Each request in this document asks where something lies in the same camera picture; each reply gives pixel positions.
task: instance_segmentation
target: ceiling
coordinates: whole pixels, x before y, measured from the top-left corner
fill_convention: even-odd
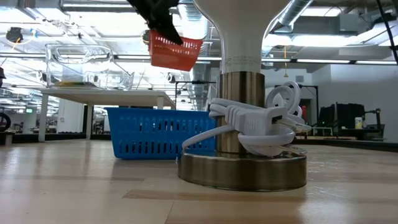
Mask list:
[[[185,37],[203,38],[200,57],[220,58],[220,36],[213,24],[204,17],[198,18],[197,14],[196,17],[191,15],[194,7],[191,1],[180,2],[182,5],[172,9],[177,30]],[[0,58],[0,65],[7,77],[3,86],[24,90],[18,93],[13,88],[3,90],[3,98],[9,98],[0,101],[3,106],[22,105],[27,101],[33,105],[40,101],[40,92],[34,89],[46,85],[40,80],[41,74],[47,71],[46,61],[44,58],[27,58],[24,54],[43,55],[48,44],[101,45],[114,55],[149,54],[148,46],[142,40],[147,29],[145,20],[124,0],[18,0],[18,3],[13,0],[0,2],[0,53],[20,55]],[[396,14],[390,1],[382,3],[386,12]],[[262,56],[383,60],[391,56],[391,51],[384,24],[373,23],[379,17],[377,12],[375,1],[315,0],[295,21],[291,33],[275,31],[265,39]],[[6,39],[11,27],[22,28],[24,40],[21,43]],[[390,27],[394,35],[398,34],[396,21],[391,21]],[[175,98],[175,84],[168,81],[170,75],[176,81],[211,81],[214,79],[211,68],[220,67],[219,60],[201,60],[191,72],[182,72],[152,67],[148,60],[133,58],[112,61],[109,74],[130,76],[133,90],[162,90],[172,99]],[[284,63],[274,63],[264,68],[284,66]],[[289,68],[307,69],[311,73],[319,66],[295,63]],[[177,108],[202,110],[208,89],[207,85],[180,84]]]

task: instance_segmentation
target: white cable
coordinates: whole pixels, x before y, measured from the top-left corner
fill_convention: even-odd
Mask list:
[[[275,107],[272,102],[277,95],[286,93],[287,104]],[[188,146],[229,131],[239,131],[239,142],[247,151],[257,156],[276,156],[286,144],[290,144],[295,133],[309,131],[311,127],[304,125],[301,118],[300,87],[295,82],[286,82],[274,88],[267,97],[267,109],[248,105],[237,101],[215,98],[211,101],[209,117],[224,116],[228,123],[204,133],[198,134],[183,142],[185,150]]]

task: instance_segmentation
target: wooden floor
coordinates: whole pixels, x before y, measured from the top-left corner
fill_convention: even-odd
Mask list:
[[[307,186],[216,190],[177,177],[175,161],[121,161],[110,141],[0,148],[0,223],[398,223],[398,154],[308,150]]]

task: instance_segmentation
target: plastic basket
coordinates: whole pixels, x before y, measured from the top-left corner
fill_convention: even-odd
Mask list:
[[[120,159],[175,159],[182,143],[213,129],[207,112],[106,108],[114,155]],[[215,138],[190,146],[215,150]]]
[[[153,66],[190,71],[198,60],[202,40],[182,37],[182,45],[177,45],[158,32],[150,31],[149,54]]]

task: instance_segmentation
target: lamp base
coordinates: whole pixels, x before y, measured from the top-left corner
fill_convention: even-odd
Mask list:
[[[285,152],[278,158],[187,150],[178,158],[178,176],[226,190],[281,191],[307,184],[307,157]]]

